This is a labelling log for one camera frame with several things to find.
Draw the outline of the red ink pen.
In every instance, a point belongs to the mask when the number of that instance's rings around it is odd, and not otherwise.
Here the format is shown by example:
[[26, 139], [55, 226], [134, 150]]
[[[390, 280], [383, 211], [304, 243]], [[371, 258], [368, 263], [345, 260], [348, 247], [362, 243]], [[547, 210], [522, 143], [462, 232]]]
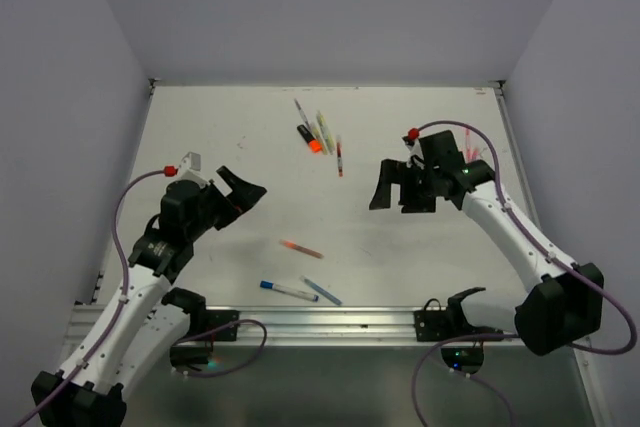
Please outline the red ink pen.
[[336, 149], [338, 176], [342, 178], [344, 176], [344, 167], [343, 167], [342, 139], [340, 135], [336, 136], [335, 149]]

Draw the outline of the orange ink pen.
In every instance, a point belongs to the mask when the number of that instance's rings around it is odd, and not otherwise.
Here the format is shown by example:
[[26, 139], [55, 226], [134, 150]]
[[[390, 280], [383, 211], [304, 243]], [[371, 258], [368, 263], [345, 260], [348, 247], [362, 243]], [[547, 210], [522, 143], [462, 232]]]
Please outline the orange ink pen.
[[315, 251], [313, 249], [301, 246], [299, 244], [296, 244], [294, 242], [291, 241], [287, 241], [287, 240], [280, 240], [279, 244], [282, 245], [285, 248], [288, 248], [290, 250], [302, 253], [304, 255], [308, 255], [310, 257], [316, 258], [316, 259], [323, 259], [324, 255], [318, 251]]

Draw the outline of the black orange highlighter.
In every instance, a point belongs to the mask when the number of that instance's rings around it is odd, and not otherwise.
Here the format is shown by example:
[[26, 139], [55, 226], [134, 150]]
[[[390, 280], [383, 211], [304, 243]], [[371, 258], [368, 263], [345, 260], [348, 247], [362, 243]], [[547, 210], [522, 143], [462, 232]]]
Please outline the black orange highlighter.
[[322, 151], [321, 144], [305, 125], [298, 125], [296, 127], [296, 130], [313, 153], [319, 153]]

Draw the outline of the blue cap white marker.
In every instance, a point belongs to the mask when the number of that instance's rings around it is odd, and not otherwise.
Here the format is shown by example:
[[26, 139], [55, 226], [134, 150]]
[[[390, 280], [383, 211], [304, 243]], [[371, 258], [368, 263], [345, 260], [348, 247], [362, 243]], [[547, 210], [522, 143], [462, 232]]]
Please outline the blue cap white marker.
[[264, 290], [275, 291], [290, 297], [294, 297], [297, 299], [305, 300], [308, 302], [317, 302], [319, 300], [319, 296], [317, 294], [313, 294], [306, 291], [296, 290], [290, 287], [286, 287], [277, 283], [269, 282], [269, 281], [261, 281], [259, 287]]

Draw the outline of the light blue pen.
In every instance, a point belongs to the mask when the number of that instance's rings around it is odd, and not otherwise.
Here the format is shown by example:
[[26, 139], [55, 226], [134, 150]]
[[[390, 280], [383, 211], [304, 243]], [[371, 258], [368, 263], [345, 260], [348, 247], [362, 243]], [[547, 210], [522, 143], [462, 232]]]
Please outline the light blue pen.
[[327, 299], [328, 301], [330, 301], [332, 304], [336, 305], [336, 306], [342, 306], [343, 302], [338, 299], [336, 296], [334, 296], [333, 294], [331, 294], [330, 292], [328, 292], [326, 289], [324, 289], [323, 287], [321, 287], [320, 285], [318, 285], [317, 283], [315, 283], [314, 281], [312, 281], [311, 279], [309, 279], [306, 276], [301, 276], [300, 280], [307, 285], [308, 287], [310, 287], [314, 292], [316, 292], [317, 294], [319, 294], [320, 296], [324, 297], [325, 299]]

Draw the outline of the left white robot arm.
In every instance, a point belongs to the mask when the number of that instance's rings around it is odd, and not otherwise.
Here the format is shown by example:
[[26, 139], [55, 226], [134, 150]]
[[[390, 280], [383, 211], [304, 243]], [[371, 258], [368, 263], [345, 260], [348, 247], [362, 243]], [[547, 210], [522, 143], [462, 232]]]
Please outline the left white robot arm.
[[166, 166], [171, 178], [160, 208], [129, 255], [116, 249], [122, 281], [93, 327], [54, 373], [42, 371], [31, 386], [34, 416], [45, 426], [119, 426], [126, 400], [154, 363], [176, 345], [227, 340], [244, 319], [232, 311], [214, 319], [203, 296], [175, 282], [194, 255], [195, 242], [250, 211], [266, 189], [227, 167], [222, 193], [200, 174], [199, 157]]

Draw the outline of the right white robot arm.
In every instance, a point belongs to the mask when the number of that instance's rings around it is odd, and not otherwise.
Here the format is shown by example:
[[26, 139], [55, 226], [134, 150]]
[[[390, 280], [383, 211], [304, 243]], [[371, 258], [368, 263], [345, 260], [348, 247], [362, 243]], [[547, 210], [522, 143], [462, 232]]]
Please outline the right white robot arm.
[[370, 209], [390, 208], [394, 186], [404, 214], [431, 213], [438, 199], [451, 202], [488, 235], [525, 290], [492, 297], [473, 287], [449, 297], [445, 326], [451, 336], [512, 333], [542, 356], [600, 328], [602, 272], [578, 264], [546, 238], [504, 193], [496, 169], [482, 159], [467, 161], [449, 130], [412, 132], [403, 140], [410, 157], [382, 160]]

